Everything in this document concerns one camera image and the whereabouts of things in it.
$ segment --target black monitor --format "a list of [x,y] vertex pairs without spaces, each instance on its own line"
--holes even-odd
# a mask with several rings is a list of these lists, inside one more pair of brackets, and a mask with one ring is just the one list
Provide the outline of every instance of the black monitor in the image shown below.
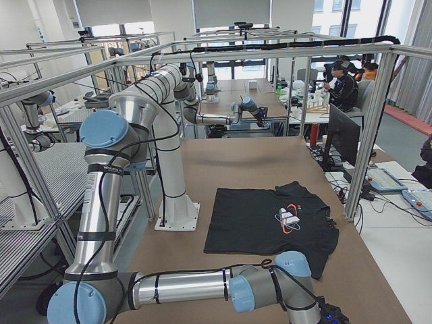
[[322,167],[324,171],[332,170],[331,147],[340,154],[343,161],[356,164],[360,126],[342,110],[330,104],[329,128],[325,143]]

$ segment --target floor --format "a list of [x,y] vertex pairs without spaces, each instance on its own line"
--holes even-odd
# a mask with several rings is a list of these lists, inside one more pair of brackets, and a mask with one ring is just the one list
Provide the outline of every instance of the floor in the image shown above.
[[[187,128],[187,134],[189,138],[192,137],[192,127]],[[198,135],[200,138],[205,137],[205,131],[203,128],[199,129]],[[268,135],[269,133],[253,134],[253,136]],[[232,136],[239,136],[239,133],[233,133]],[[427,135],[388,115],[384,115],[376,143],[388,154],[393,156],[402,167],[408,171],[412,171],[416,165],[424,164],[419,157],[419,153],[420,148],[426,139]],[[158,179],[155,179],[155,177],[149,177],[149,180],[151,182],[152,197],[156,202],[161,196],[159,181]],[[128,269],[129,264],[136,253],[136,248],[141,240],[145,227],[146,211],[145,208],[141,207],[137,213],[137,216],[133,220],[130,233],[128,234],[128,237],[126,238],[126,241],[124,242],[116,260],[120,271],[126,271]],[[48,261],[51,261],[52,263],[55,263],[56,258],[58,259],[58,256],[54,255],[53,247],[51,245],[47,247],[46,251],[44,251],[44,255]],[[46,265],[37,260],[29,267],[27,275],[30,275],[31,273],[38,273],[45,269]],[[35,303],[38,295],[45,288],[45,286],[50,281],[56,279],[54,277],[55,275],[53,277],[47,277],[43,282],[40,281],[39,283],[17,283],[8,292],[8,294],[2,300],[0,300],[0,324],[47,323],[46,317],[41,316],[36,312]]]

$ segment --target office chair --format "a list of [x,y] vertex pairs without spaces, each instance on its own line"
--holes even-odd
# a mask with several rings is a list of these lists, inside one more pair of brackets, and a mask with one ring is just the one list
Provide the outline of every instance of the office chair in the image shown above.
[[[309,74],[310,85],[313,85],[312,81],[318,78],[318,72],[319,71],[316,69],[310,69],[310,74]],[[304,82],[305,78],[306,78],[306,69],[297,70],[297,80],[302,80]]]
[[361,80],[357,82],[358,85],[358,97],[357,104],[355,107],[347,112],[346,114],[353,117],[361,117],[362,118],[362,130],[365,128],[365,115],[367,109],[369,108],[369,104],[371,102],[372,90],[375,86],[375,81],[373,80]]

